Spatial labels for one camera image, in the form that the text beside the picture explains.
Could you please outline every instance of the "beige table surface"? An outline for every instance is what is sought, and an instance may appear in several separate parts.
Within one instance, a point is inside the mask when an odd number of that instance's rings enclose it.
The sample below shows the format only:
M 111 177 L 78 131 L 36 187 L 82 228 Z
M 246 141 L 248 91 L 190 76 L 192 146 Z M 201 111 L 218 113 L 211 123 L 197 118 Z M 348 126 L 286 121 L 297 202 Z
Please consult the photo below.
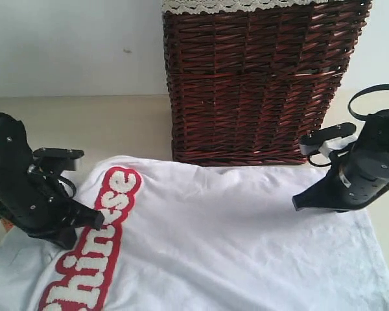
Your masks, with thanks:
M 346 105 L 353 94 L 337 93 L 325 125 L 352 120 Z M 363 113 L 388 108 L 389 93 L 368 95 L 355 105 Z M 77 182 L 96 162 L 111 156 L 171 159 L 171 115 L 166 96 L 1 98 L 0 111 L 25 123 L 33 149 L 83 149 L 86 156 L 75 177 Z M 389 266 L 389 193 L 373 203 L 369 213 Z M 0 224 L 0 240 L 4 234 Z

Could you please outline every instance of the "white lace edge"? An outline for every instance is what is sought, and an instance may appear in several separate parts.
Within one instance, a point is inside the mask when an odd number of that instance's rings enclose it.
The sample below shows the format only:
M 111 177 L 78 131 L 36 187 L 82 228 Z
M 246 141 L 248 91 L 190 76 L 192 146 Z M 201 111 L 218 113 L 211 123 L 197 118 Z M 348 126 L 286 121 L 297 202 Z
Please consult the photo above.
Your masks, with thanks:
M 309 5 L 311 3 L 327 3 L 344 0 L 163 0 L 161 10 L 174 14 L 209 14 L 223 12 L 253 12 L 258 8 L 266 10 L 279 6 L 286 8 L 292 5 Z

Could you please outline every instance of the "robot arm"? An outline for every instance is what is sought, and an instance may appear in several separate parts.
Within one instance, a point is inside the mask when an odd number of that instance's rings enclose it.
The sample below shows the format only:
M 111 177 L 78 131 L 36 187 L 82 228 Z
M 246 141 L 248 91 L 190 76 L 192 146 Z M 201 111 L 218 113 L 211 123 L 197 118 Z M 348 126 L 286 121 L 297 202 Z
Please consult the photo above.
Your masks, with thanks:
M 23 123 L 0 113 L 0 218 L 64 249 L 75 245 L 75 228 L 100 229 L 102 213 L 73 200 L 75 186 L 61 176 L 64 170 L 74 170 L 83 155 L 81 150 L 55 148 L 32 152 Z M 73 195 L 61 183 L 71 187 Z
M 352 123 L 301 138 L 303 155 L 310 159 L 321 152 L 331 160 L 331 169 L 325 178 L 293 197 L 297 211 L 306 207 L 355 211 L 389 191 L 389 109 L 366 116 L 351 109 L 357 97 L 385 90 L 389 90 L 389 84 L 369 87 L 351 99 L 350 113 L 366 122 L 358 139 L 352 138 L 356 129 Z

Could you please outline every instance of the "t-shirt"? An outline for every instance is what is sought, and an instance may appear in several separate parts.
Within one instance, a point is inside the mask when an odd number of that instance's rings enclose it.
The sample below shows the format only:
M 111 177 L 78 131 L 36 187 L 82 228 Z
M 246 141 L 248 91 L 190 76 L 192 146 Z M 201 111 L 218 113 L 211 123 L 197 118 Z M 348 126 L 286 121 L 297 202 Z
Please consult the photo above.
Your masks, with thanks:
M 102 211 L 71 251 L 13 228 L 0 310 L 389 310 L 366 211 L 297 212 L 308 167 L 203 168 L 115 157 L 76 200 Z

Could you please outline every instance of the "brown wicker basket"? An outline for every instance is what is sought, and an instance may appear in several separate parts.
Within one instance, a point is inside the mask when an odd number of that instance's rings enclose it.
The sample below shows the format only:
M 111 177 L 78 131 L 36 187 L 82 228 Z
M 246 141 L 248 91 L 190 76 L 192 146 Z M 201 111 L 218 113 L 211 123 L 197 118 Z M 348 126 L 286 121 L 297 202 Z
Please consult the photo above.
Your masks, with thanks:
M 163 14 L 173 159 L 300 164 L 348 68 L 371 0 Z

